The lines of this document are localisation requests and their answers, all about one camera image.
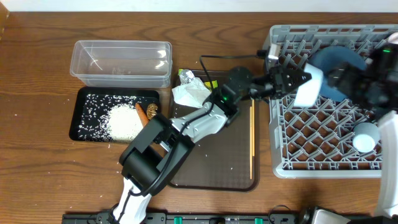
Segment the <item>small pink cup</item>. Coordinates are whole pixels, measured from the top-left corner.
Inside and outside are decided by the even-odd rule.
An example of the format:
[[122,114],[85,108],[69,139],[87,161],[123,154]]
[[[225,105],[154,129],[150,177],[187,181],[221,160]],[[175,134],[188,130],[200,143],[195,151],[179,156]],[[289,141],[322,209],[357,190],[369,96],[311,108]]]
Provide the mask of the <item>small pink cup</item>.
[[391,34],[388,38],[387,38],[387,41],[390,43],[390,44],[398,44],[398,32],[395,32],[395,33],[393,33],[393,34]]

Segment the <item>grey dishwasher rack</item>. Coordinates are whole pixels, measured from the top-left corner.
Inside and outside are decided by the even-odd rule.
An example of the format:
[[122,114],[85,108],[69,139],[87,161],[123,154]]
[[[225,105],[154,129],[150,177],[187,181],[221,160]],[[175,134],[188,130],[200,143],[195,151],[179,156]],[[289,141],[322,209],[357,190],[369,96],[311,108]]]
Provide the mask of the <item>grey dishwasher rack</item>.
[[[395,24],[274,25],[263,47],[281,46],[278,64],[301,69],[329,46],[342,46],[366,58],[397,32]],[[379,178],[381,145],[366,153],[352,145],[353,128],[373,121],[373,113],[349,100],[319,96],[310,108],[294,106],[295,94],[269,103],[272,168],[281,179]]]

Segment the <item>dark blue plate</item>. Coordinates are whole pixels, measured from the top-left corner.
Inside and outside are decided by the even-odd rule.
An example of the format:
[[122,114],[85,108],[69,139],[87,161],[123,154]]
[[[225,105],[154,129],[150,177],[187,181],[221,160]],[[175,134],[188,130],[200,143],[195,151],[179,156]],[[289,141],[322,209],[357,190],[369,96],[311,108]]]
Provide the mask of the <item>dark blue plate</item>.
[[360,55],[347,47],[336,45],[319,50],[310,57],[308,62],[319,68],[324,74],[319,95],[336,102],[345,100],[347,96],[328,85],[327,73],[342,63],[348,63],[361,70],[366,68],[366,62]]

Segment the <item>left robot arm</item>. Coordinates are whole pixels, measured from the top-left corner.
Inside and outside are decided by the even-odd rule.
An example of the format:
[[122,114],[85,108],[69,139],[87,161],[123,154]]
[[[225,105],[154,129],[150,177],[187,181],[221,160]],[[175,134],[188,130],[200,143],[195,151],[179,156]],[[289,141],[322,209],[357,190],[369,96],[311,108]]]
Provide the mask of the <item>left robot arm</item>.
[[235,67],[228,72],[228,81],[213,89],[201,108],[180,118],[155,115],[119,158],[124,189],[109,222],[141,223],[151,197],[173,179],[196,142],[235,120],[241,100],[282,98],[314,78],[309,71],[282,67],[255,78],[248,69]]

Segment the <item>brown mushroom food scrap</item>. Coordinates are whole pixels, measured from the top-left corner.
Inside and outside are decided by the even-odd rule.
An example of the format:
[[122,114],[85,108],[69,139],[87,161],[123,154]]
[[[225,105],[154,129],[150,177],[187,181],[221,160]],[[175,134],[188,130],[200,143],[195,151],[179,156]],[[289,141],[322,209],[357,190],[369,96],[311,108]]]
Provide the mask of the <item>brown mushroom food scrap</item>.
[[151,103],[147,106],[146,115],[151,120],[157,114],[158,106],[155,103]]

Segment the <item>white napkin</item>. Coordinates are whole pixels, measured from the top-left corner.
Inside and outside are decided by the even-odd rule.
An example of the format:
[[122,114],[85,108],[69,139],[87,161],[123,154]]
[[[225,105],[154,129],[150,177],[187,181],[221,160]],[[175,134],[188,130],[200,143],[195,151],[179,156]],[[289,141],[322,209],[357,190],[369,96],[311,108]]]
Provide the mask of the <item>white napkin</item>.
[[203,102],[210,96],[211,91],[196,77],[190,83],[176,86],[172,89],[172,93],[175,103],[193,108],[201,108]]

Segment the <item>black plastic tray bin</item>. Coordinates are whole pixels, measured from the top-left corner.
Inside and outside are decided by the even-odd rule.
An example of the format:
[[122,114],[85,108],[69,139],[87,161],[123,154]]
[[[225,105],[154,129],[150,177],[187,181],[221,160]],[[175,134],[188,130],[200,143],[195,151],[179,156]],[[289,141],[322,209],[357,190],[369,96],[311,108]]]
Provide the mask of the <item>black plastic tray bin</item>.
[[79,90],[69,137],[74,141],[131,142],[142,129],[136,104],[143,111],[160,105],[155,90],[83,87]]

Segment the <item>foil wrapper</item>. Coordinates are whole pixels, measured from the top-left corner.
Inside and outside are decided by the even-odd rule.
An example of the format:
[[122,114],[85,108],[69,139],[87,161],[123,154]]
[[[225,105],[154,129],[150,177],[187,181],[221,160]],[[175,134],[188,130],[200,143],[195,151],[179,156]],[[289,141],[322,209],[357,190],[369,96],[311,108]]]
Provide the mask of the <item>foil wrapper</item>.
[[195,75],[193,74],[193,72],[188,69],[179,69],[178,77],[181,85],[188,84],[195,79]]

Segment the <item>wooden chopstick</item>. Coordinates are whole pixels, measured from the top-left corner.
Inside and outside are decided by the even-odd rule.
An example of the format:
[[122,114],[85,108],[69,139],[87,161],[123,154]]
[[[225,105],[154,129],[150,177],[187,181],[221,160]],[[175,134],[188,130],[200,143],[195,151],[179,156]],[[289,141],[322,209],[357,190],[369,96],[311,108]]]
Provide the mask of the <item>wooden chopstick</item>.
[[251,106],[252,106],[252,156],[255,156],[255,101],[251,100]]
[[249,107],[249,176],[252,180],[252,106]]

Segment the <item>yellow green snack packet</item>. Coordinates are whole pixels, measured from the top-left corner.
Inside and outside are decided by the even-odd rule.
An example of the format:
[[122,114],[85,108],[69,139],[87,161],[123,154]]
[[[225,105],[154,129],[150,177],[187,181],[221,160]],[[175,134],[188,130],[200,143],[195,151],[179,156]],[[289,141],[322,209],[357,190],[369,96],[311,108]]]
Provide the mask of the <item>yellow green snack packet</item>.
[[216,80],[211,81],[211,82],[205,82],[204,86],[209,89],[210,91],[213,91],[215,88],[218,87],[218,82]]

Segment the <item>small blue cup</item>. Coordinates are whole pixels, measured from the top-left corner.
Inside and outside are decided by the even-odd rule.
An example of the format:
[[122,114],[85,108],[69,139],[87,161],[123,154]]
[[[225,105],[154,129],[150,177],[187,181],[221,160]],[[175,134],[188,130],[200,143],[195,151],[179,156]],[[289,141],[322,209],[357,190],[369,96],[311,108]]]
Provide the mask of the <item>small blue cup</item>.
[[362,153],[371,152],[381,138],[378,127],[372,123],[359,123],[353,131],[353,146]]

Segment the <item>orange carrot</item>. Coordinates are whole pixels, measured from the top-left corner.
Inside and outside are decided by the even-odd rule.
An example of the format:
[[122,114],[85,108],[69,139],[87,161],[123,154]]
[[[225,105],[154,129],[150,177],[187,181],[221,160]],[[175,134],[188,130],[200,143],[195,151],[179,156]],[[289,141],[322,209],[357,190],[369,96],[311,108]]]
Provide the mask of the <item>orange carrot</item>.
[[142,123],[142,126],[143,127],[146,126],[148,124],[148,122],[149,122],[149,119],[148,119],[145,111],[142,109],[142,107],[141,107],[141,105],[139,103],[135,104],[135,108],[136,108],[136,112],[137,112],[137,114],[139,116],[139,119],[140,119],[140,121]]

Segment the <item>cooked white rice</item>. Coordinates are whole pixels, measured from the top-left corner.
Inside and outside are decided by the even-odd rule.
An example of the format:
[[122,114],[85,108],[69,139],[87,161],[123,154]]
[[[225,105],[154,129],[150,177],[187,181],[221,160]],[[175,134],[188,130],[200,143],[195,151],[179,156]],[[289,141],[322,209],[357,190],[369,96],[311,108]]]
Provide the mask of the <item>cooked white rice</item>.
[[77,125],[78,139],[131,142],[143,128],[135,108],[139,101],[136,96],[89,94]]

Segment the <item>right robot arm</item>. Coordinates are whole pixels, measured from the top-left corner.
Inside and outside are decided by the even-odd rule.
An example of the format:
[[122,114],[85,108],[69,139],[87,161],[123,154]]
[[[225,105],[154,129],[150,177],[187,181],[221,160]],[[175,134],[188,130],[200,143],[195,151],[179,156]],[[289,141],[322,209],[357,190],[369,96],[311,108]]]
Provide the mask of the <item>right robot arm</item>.
[[372,51],[360,70],[342,63],[327,73],[328,85],[374,113],[382,143],[382,175],[374,214],[397,220],[397,44]]

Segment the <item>light blue rice bowl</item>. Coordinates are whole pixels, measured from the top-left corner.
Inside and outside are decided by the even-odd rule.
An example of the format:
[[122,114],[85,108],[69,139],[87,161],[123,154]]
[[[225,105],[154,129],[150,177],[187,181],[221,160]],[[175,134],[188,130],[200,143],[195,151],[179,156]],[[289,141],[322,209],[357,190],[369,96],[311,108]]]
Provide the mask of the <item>light blue rice bowl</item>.
[[303,70],[305,73],[311,74],[311,79],[300,85],[294,101],[295,107],[311,107],[315,104],[320,88],[323,83],[323,72],[313,65],[307,63]]

